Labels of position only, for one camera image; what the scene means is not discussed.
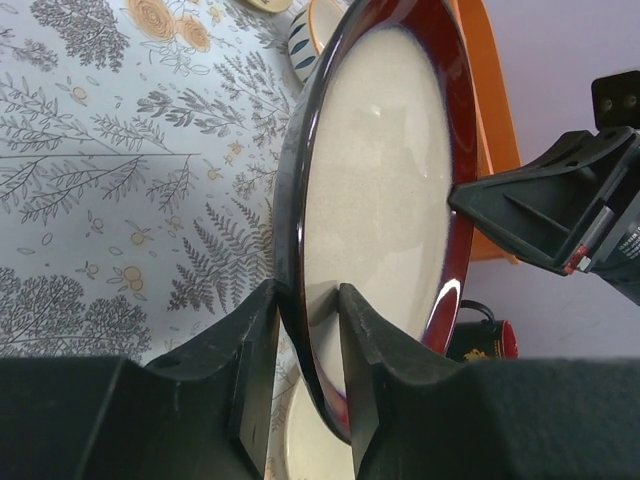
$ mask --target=floral tablecloth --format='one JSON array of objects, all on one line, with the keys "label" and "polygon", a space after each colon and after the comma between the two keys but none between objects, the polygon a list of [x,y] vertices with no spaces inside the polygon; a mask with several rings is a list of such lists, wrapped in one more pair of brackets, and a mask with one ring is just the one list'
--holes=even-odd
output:
[{"label": "floral tablecloth", "polygon": [[[299,7],[0,1],[0,355],[146,363],[270,274]],[[295,375],[282,336],[270,479]]]}]

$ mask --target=black mug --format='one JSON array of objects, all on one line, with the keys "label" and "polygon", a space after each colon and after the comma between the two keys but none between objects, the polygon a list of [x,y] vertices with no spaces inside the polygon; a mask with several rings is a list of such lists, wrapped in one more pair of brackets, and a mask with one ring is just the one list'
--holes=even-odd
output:
[{"label": "black mug", "polygon": [[480,302],[462,300],[460,308],[470,308],[484,315],[480,322],[456,324],[447,357],[456,362],[485,358],[518,358],[518,342],[511,322],[496,320],[493,312]]}]

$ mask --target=orange box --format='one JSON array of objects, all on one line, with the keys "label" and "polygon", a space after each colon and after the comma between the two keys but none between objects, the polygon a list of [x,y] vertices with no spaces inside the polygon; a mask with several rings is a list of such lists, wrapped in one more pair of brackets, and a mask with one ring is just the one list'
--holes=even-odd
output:
[{"label": "orange box", "polygon": [[[448,0],[463,34],[475,89],[478,174],[492,175],[520,166],[520,153],[502,77],[500,57],[482,0]],[[478,230],[473,233],[471,261],[506,258],[518,263]]]}]

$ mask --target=mug handle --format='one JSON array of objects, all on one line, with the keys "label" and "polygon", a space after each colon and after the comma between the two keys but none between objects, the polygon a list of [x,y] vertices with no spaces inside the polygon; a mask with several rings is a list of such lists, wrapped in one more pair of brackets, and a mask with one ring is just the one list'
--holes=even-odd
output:
[{"label": "mug handle", "polygon": [[485,304],[476,302],[475,300],[462,300],[460,302],[460,308],[469,308],[471,310],[476,310],[477,312],[484,314],[484,316],[487,318],[482,319],[480,323],[489,327],[491,329],[491,332],[495,332],[496,328],[498,328],[498,326],[496,325],[495,315]]}]

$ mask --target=orange flower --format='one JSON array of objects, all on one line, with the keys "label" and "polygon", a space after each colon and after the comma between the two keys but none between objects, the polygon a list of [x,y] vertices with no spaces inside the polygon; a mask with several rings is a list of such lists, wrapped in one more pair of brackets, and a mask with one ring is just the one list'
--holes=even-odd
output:
[{"label": "orange flower", "polygon": [[195,17],[187,16],[176,22],[178,32],[185,41],[199,52],[208,52],[211,48],[211,40],[207,29]]},{"label": "orange flower", "polygon": [[148,36],[161,42],[170,41],[176,27],[162,0],[127,0],[136,25]]}]

